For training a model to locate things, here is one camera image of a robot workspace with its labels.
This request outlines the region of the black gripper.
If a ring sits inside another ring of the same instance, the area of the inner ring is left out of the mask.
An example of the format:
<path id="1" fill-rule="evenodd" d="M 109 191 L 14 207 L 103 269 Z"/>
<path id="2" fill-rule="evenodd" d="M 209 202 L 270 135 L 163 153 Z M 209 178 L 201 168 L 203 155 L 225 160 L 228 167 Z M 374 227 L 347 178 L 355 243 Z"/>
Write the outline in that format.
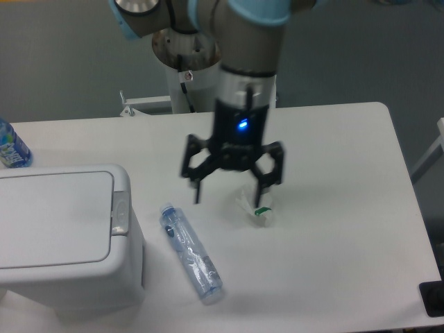
<path id="1" fill-rule="evenodd" d="M 267 114 L 267 105 L 248 110 L 217 100 L 211 137 L 201 139 L 194 134 L 187 136 L 180 176 L 189 179 L 191 187 L 195 189 L 195 204 L 200 203 L 201 182 L 217 169 L 250 170 L 257 180 L 255 207 L 259 207 L 264 192 L 282 183 L 285 158 L 282 142 L 262 145 Z M 204 150 L 210 154 L 198 166 L 192 166 L 193 156 Z M 271 170 L 266 173 L 257 163 L 264 155 L 273 161 Z"/>

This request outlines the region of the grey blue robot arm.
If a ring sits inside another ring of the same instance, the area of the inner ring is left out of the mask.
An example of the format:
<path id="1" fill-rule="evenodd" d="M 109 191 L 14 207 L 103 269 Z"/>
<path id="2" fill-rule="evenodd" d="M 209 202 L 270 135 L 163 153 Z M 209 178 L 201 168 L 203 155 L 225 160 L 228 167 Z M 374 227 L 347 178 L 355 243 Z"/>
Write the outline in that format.
<path id="1" fill-rule="evenodd" d="M 250 171 L 255 204 L 282 182 L 284 148 L 263 144 L 268 109 L 287 22 L 317 1 L 111 1 L 123 33 L 141 38 L 170 28 L 219 48 L 210 138 L 189 135 L 181 175 L 199 189 L 217 169 Z"/>

